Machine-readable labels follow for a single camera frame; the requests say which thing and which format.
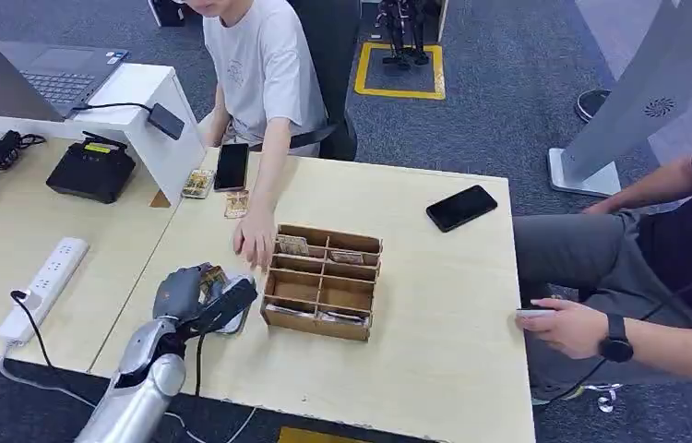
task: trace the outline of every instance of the white t-shirt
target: white t-shirt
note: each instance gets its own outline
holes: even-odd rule
[[[275,117],[291,120],[293,135],[326,124],[303,26],[287,0],[254,0],[234,26],[204,18],[203,29],[240,138],[261,143]]]

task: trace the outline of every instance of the yellow floor marking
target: yellow floor marking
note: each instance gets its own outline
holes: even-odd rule
[[[424,90],[380,90],[366,88],[365,82],[368,77],[368,64],[370,63],[370,52],[374,49],[389,49],[389,45],[385,43],[366,42],[363,44],[363,50],[360,53],[360,64],[357,66],[357,78],[354,81],[354,90],[358,94],[363,95],[379,95],[382,97],[394,97],[402,99],[427,99],[427,100],[444,100],[447,97],[445,81],[444,81],[444,53],[441,46],[430,44],[424,49],[432,53],[430,63],[433,64],[433,79],[435,84],[435,92]]]
[[[293,427],[282,427],[278,443],[369,443],[345,437],[329,436],[318,432],[304,431]]]

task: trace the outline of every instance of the light wood tabletop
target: light wood tabletop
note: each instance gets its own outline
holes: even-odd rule
[[[45,181],[72,140],[53,139],[25,150],[0,172],[0,324],[63,237],[90,249],[41,326],[55,365],[86,372],[107,338],[174,209],[151,208],[159,188],[138,162],[112,205],[55,193]],[[0,339],[0,354],[4,350]],[[33,339],[10,354],[43,364]]]
[[[251,155],[249,184],[259,158]],[[203,167],[215,169],[217,159],[211,150]],[[498,209],[440,233],[424,209],[473,185]],[[254,303],[239,335],[206,338],[202,395],[450,443],[534,441],[524,342],[513,322],[519,289],[507,180],[290,158],[284,188],[277,223],[383,239],[370,340],[268,328]],[[205,261],[247,271],[232,252],[237,221],[224,209],[219,193],[181,203],[94,374],[118,367],[168,273]],[[189,342],[189,393],[195,349]]]

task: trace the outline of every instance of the laptop keyboard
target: laptop keyboard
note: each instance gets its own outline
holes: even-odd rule
[[[75,102],[82,91],[93,82],[94,76],[87,74],[43,75],[29,71],[20,74],[50,103]]]

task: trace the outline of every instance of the cardboard compartment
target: cardboard compartment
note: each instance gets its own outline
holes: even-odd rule
[[[308,246],[326,246],[328,231],[319,231],[317,229],[305,228],[303,226],[292,226],[290,224],[281,224],[278,227],[278,234],[291,235],[293,237],[303,237]]]
[[[321,305],[357,309],[367,313],[373,307],[374,284],[325,276],[318,302]]]
[[[328,262],[324,266],[324,275],[344,277],[355,280],[375,281],[376,268],[370,266],[346,265]]]
[[[313,260],[305,257],[297,258],[296,256],[286,255],[274,256],[270,263],[270,268],[321,274],[324,268],[324,260]]]
[[[330,249],[378,254],[381,252],[381,241],[377,238],[353,233],[330,233],[328,247]]]
[[[345,249],[335,249],[335,248],[329,247],[329,248],[327,249],[327,260],[328,260],[328,261],[333,261],[333,262],[336,262],[336,263],[342,263],[342,262],[340,262],[340,261],[338,261],[338,260],[333,260],[333,259],[332,259],[332,257],[333,257],[333,256],[332,256],[332,253],[333,253],[333,252],[335,252],[335,253],[345,252],[345,253],[348,253],[348,254],[360,254],[360,255],[362,256],[362,258],[363,258],[363,263],[364,263],[365,266],[378,266],[378,257],[379,257],[378,254],[369,254],[369,253],[366,253],[366,252],[348,251],[348,250],[345,250]]]
[[[370,329],[368,327],[331,323],[327,321],[318,321],[316,323],[316,329],[313,332],[319,335],[338,337],[339,339],[346,340],[367,341],[370,337]]]
[[[303,258],[310,258],[310,259],[316,259],[316,260],[323,260],[325,255],[327,254],[327,249],[323,246],[311,246],[308,245],[308,257],[304,256],[293,256],[291,254],[284,254],[283,252],[280,251],[280,244],[276,240],[275,242],[275,250],[273,252],[273,255],[278,255],[278,256],[284,256],[284,257],[303,257]]]
[[[287,300],[299,300],[316,304],[320,277],[299,272],[272,269],[265,285],[265,295]]]
[[[381,241],[292,225],[279,226],[279,233],[303,237],[311,257],[283,254],[276,244],[261,308],[268,325],[368,340]],[[364,264],[335,262],[331,251],[360,254]]]
[[[279,307],[280,310],[273,309],[273,306]],[[291,309],[304,314],[284,312],[285,309]],[[269,325],[316,333],[316,304],[266,296],[262,302],[262,317]]]

